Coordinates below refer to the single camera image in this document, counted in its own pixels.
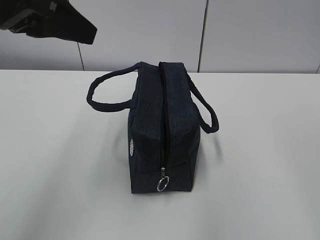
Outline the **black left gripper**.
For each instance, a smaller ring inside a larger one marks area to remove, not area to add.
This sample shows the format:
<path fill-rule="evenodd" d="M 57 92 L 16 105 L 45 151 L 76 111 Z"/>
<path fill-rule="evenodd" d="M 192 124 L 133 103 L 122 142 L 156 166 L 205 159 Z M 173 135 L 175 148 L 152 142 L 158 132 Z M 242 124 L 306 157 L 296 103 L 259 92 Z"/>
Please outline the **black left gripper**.
<path fill-rule="evenodd" d="M 92 45 L 97 27 L 67 0 L 1 0 L 0 29 Z"/>

